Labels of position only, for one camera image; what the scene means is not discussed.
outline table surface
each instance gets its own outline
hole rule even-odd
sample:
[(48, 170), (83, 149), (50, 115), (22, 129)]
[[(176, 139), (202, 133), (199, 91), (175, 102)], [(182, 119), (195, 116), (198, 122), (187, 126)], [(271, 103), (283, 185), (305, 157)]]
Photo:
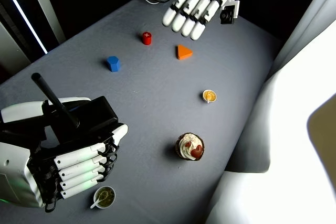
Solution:
[[(220, 25), (219, 15), (192, 41), (161, 25), (168, 7), (133, 0), (0, 86), (1, 108), (43, 101), (30, 79), (39, 72), (58, 97), (104, 95), (129, 126), (116, 166), (101, 184), (116, 191), (111, 208), (89, 209), (96, 186), (60, 200), (50, 214), (1, 202), (2, 223), (186, 224), (203, 217), (279, 41), (241, 17), (234, 25)], [(150, 46), (141, 43), (146, 30), (153, 36)], [(178, 44), (192, 49), (193, 56), (177, 60)], [(109, 56), (120, 59), (119, 72), (106, 67)], [(206, 89), (216, 91), (215, 103), (202, 101)], [(185, 132), (204, 140), (198, 162), (173, 151)]]

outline orange triangular block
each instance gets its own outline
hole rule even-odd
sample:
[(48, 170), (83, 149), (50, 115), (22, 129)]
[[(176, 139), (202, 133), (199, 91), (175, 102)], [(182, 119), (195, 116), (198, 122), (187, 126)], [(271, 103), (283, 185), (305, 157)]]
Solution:
[(193, 52), (189, 48), (186, 48), (185, 46), (182, 45), (177, 46), (177, 58), (179, 60), (184, 60), (192, 55)]

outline white bowl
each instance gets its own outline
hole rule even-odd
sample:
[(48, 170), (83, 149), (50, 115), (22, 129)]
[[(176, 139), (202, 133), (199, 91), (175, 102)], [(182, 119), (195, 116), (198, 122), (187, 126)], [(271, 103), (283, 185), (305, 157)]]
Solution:
[(116, 191), (114, 191), (114, 189), (113, 189), (112, 187), (110, 187), (110, 186), (102, 186), (102, 187), (99, 187), (99, 188), (97, 189), (97, 191), (94, 193), (94, 196), (93, 196), (93, 202), (95, 202), (97, 193), (98, 193), (101, 189), (103, 189), (103, 188), (110, 188), (110, 189), (112, 189), (112, 191), (113, 191), (113, 193), (114, 193), (114, 199), (113, 199), (112, 203), (111, 203), (109, 206), (107, 206), (107, 207), (101, 207), (99, 204), (97, 204), (96, 207), (98, 207), (98, 208), (100, 208), (100, 209), (106, 209), (106, 208), (109, 208), (110, 206), (112, 206), (112, 204), (113, 204), (114, 201), (116, 200)]
[(216, 94), (215, 91), (213, 91), (213, 90), (211, 90), (211, 89), (204, 90), (204, 92), (203, 92), (203, 94), (202, 94), (203, 100), (204, 100), (205, 102), (208, 102), (208, 100), (206, 99), (206, 97), (204, 97), (204, 94), (205, 94), (205, 92), (207, 92), (207, 91), (214, 92), (214, 94), (215, 94), (215, 96), (216, 96), (215, 99), (214, 99), (213, 101), (209, 101), (209, 103), (215, 102), (215, 101), (217, 100), (217, 94)]

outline light strip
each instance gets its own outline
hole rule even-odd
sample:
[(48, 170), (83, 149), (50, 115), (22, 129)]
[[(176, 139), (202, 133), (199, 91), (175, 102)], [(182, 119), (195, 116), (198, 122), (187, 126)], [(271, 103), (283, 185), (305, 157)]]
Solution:
[(33, 33), (35, 39), (36, 39), (37, 42), (39, 43), (39, 45), (40, 45), (40, 47), (42, 48), (43, 52), (44, 52), (45, 54), (47, 54), (48, 51), (46, 50), (46, 48), (45, 48), (44, 45), (42, 44), (41, 40), (40, 40), (39, 37), (37, 36), (35, 30), (33, 29), (31, 23), (29, 22), (29, 20), (28, 20), (28, 18), (27, 18), (27, 16), (25, 15), (25, 13), (23, 12), (21, 6), (20, 6), (19, 3), (17, 2), (17, 0), (12, 0), (12, 1), (14, 2), (16, 8), (19, 10), (19, 12), (20, 12), (22, 18), (25, 20), (25, 22), (26, 22), (27, 26), (29, 27), (30, 31)]

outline white frosting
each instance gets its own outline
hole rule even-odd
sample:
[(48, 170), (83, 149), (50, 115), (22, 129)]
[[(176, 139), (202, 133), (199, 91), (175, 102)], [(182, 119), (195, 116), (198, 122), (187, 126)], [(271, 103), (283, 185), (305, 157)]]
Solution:
[[(190, 146), (186, 147), (185, 144), (188, 142), (190, 142)], [(195, 160), (196, 158), (191, 155), (191, 151), (196, 149), (199, 145), (203, 149), (202, 141), (197, 136), (191, 133), (185, 134), (179, 143), (180, 153), (182, 157)]]

